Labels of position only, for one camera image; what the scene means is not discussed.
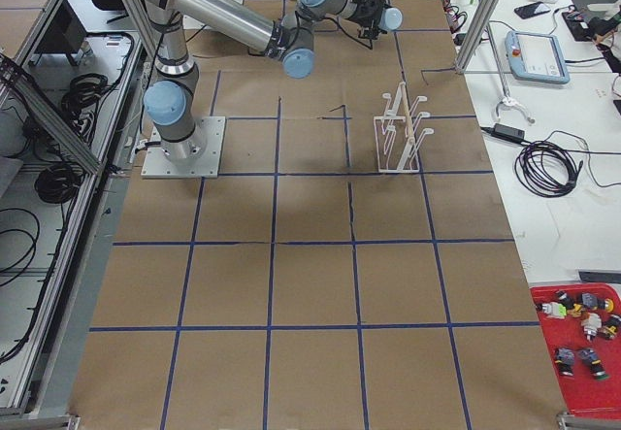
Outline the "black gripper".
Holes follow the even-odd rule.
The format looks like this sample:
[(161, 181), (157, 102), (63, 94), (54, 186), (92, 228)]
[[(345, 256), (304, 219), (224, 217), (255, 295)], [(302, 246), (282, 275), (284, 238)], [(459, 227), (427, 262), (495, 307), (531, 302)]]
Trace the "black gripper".
[(347, 20), (359, 26), (358, 38), (368, 40), (371, 46), (381, 33), (388, 31), (383, 22), (388, 8), (386, 0), (353, 0), (353, 4), (354, 12)]

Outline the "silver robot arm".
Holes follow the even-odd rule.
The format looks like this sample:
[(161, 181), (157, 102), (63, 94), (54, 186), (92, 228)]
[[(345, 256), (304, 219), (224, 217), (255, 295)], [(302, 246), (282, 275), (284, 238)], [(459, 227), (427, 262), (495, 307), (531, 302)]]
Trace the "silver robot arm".
[(279, 19), (265, 17), (235, 0), (141, 0), (157, 37), (157, 78), (143, 105), (159, 135), (161, 155), (188, 165), (206, 154), (210, 140), (191, 112), (199, 79), (188, 50), (184, 22), (194, 19), (218, 37), (242, 45), (254, 56), (281, 63), (293, 79), (314, 67), (314, 27), (325, 19), (344, 19), (359, 28), (362, 45), (371, 48), (382, 34), (399, 28), (402, 13), (388, 0), (296, 0), (295, 9)]

